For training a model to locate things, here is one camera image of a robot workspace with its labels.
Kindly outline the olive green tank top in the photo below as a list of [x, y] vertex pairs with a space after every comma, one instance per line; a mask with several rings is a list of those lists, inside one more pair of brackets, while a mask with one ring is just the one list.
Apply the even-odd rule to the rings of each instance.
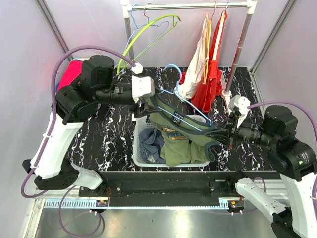
[[215, 161], [212, 148], [219, 142], [207, 137], [216, 129], [214, 125], [189, 117], [158, 94], [146, 97], [144, 101], [159, 110], [150, 113], [149, 120], [163, 136], [164, 145], [160, 156], [165, 159], [167, 166]]

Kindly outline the light blue wire hanger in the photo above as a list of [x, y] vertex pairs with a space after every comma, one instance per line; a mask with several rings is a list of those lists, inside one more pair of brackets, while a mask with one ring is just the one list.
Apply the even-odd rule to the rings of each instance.
[[[130, 55], [130, 59], [132, 61], [135, 61], [138, 57], [140, 57], [146, 50], [148, 50], [150, 47], [152, 47], [158, 40], [160, 40], [164, 35], [167, 34], [167, 29], [169, 27], [169, 21], [163, 21], [161, 24], [157, 24], [158, 21], [163, 20], [165, 18], [167, 18], [167, 15], [163, 15], [161, 17], [158, 17], [157, 19], [153, 20], [152, 22], [150, 22], [148, 20], [148, 24], [146, 25], [142, 25], [142, 26], [137, 26], [135, 18], [132, 14], [132, 11], [134, 10], [134, 7], [138, 5], [137, 3], [135, 3], [134, 5], [132, 5], [131, 11], [130, 11], [130, 16], [132, 17], [133, 20], [133, 32], [128, 34], [128, 40], [127, 40], [127, 44], [125, 47], [125, 50], [128, 50], [129, 48], [129, 55]], [[163, 24], [167, 24], [166, 28], [149, 44], [147, 45], [138, 55], [134, 56], [134, 51], [133, 51], [133, 44], [135, 43], [135, 41], [137, 40], [138, 37], [141, 36], [141, 34], [148, 29], [151, 26], [155, 26], [157, 28], [160, 28]]]

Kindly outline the lime green hanger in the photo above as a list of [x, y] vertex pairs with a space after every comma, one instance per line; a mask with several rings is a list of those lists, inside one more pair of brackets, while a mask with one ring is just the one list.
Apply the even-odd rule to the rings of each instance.
[[[159, 25], [159, 24], [161, 24], [163, 21], [166, 21], [166, 20], [168, 20], [169, 21], [169, 27], [168, 27], [168, 29], [167, 29], [167, 34], [171, 31], [171, 30], [173, 30], [176, 26], [177, 26], [177, 24], [179, 24], [179, 23], [181, 23], [181, 17], [179, 16], [179, 15], [177, 15], [177, 14], [165, 14], [165, 15], [167, 15], [168, 17], [167, 18], [165, 18], [165, 19], [163, 19], [163, 20], [160, 20], [160, 21], [158, 21], [157, 22], [157, 24]], [[136, 56], [136, 55], [138, 55], [147, 45], [149, 45], [165, 28], [166, 28], [166, 23], [165, 24], [163, 24], [160, 28], [157, 28], [157, 27], [155, 27], [155, 26], [151, 26], [151, 27], [149, 27], [148, 29], [146, 29], [142, 34], [141, 34], [141, 36], [140, 37], [138, 37], [137, 38], [137, 40], [135, 41], [135, 43], [133, 44], [133, 51], [134, 51], [134, 56]], [[124, 56], [128, 56], [129, 58], [130, 58], [130, 55], [129, 55], [129, 48], [128, 48], [128, 50], [125, 50], [125, 47], [124, 47], [124, 50], [123, 50], [123, 55]]]

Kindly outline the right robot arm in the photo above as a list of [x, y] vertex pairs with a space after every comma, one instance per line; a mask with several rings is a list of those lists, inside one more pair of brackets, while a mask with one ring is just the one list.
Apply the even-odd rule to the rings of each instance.
[[239, 112], [232, 111], [226, 124], [206, 134], [228, 148], [237, 143], [267, 149], [267, 158], [280, 174], [289, 198], [285, 206], [257, 187], [242, 171], [230, 175], [224, 188], [229, 196], [249, 200], [271, 223], [278, 238], [317, 236], [317, 157], [314, 150], [298, 140], [297, 118], [280, 105], [269, 106], [262, 125], [239, 125]]

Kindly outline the navy blue tank top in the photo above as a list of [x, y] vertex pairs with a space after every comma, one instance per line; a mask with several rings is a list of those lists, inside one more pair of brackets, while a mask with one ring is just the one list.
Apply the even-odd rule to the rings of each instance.
[[139, 149], [142, 160], [147, 164], [166, 164], [161, 156], [164, 139], [161, 131], [156, 128], [146, 128], [139, 134]]

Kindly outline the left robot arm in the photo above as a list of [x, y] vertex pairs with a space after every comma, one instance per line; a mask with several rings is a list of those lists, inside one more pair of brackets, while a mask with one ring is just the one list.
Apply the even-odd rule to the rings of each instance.
[[117, 82], [114, 60], [94, 55], [81, 60], [78, 75], [54, 93], [50, 124], [40, 147], [32, 159], [22, 163], [29, 175], [35, 175], [38, 190], [81, 186], [95, 196], [106, 193], [107, 184], [99, 172], [75, 165], [65, 159], [65, 154], [85, 120], [100, 104], [131, 105], [134, 116], [141, 117], [143, 109], [137, 108], [138, 101], [153, 96], [155, 85], [139, 63], [131, 71], [131, 83]]

